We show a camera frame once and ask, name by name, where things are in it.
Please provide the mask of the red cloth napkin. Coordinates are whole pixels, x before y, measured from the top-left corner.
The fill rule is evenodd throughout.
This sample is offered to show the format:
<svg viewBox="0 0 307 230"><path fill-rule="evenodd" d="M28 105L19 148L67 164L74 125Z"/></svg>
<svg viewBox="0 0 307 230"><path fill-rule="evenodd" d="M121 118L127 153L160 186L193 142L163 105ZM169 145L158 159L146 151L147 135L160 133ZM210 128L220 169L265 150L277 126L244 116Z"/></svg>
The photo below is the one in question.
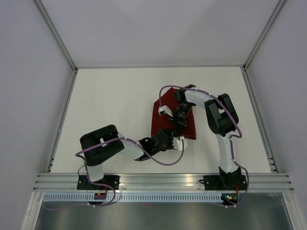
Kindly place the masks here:
<svg viewBox="0 0 307 230"><path fill-rule="evenodd" d="M167 105L172 111L176 110L179 107L180 103L177 102L174 98L176 89L169 88L161 98L162 105ZM159 115L159 100L156 100L153 104L153 113L152 113L152 125L151 125L151 136L156 135L161 129L173 129L174 125L169 120L169 115ZM193 114L193 109L189 112L187 116L187 127L183 130L181 136L189 138L192 140L196 139L196 127L195 119Z"/></svg>

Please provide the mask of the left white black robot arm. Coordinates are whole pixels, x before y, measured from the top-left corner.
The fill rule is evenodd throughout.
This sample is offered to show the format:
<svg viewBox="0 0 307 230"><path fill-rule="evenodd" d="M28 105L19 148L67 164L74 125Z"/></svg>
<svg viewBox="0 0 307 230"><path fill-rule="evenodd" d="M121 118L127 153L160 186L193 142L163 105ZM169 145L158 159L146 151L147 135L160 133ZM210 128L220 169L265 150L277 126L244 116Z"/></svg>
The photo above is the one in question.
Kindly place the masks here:
<svg viewBox="0 0 307 230"><path fill-rule="evenodd" d="M134 144L125 140L115 125L108 125L83 135L80 144L89 175L88 184L95 190L104 186L103 163L116 154L126 155L134 161L146 161L150 156L173 149L173 140L173 132L165 129Z"/></svg>

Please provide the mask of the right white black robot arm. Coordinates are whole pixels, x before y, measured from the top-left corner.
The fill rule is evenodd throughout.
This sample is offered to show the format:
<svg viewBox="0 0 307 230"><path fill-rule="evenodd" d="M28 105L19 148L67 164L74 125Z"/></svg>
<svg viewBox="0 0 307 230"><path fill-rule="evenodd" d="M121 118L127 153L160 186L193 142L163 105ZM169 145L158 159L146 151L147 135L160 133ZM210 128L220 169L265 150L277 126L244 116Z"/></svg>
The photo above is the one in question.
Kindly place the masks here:
<svg viewBox="0 0 307 230"><path fill-rule="evenodd" d="M195 85L177 89L174 99L179 106L172 111L169 120L174 125L175 133L182 135L188 126L187 116L192 107L205 109L210 130L216 135L219 152L219 184L224 189L232 188L241 176L241 169L235 162L235 151L232 138L238 130L238 116L228 94L217 97L200 92Z"/></svg>

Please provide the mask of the right robot arm base mount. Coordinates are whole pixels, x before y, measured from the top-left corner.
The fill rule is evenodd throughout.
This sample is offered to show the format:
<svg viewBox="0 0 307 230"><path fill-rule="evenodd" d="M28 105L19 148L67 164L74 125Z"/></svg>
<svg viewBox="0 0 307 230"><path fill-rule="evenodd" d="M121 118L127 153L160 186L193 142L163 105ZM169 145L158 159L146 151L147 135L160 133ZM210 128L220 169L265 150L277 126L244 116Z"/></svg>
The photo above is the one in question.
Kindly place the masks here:
<svg viewBox="0 0 307 230"><path fill-rule="evenodd" d="M247 180L244 175L231 181L223 181L219 175L205 175L199 180L206 191L236 191L247 189Z"/></svg>

